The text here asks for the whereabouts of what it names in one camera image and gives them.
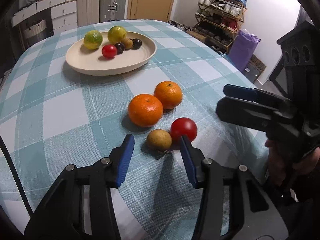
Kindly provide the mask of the person's right hand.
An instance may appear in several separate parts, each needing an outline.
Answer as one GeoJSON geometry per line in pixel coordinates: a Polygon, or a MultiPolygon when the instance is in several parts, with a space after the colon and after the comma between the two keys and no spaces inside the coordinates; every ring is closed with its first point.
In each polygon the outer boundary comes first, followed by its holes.
{"type": "Polygon", "coordinates": [[[298,163],[289,158],[290,151],[281,143],[267,139],[265,147],[268,148],[269,177],[278,185],[284,181],[287,171],[295,170],[307,174],[318,166],[319,147],[298,163]]]}

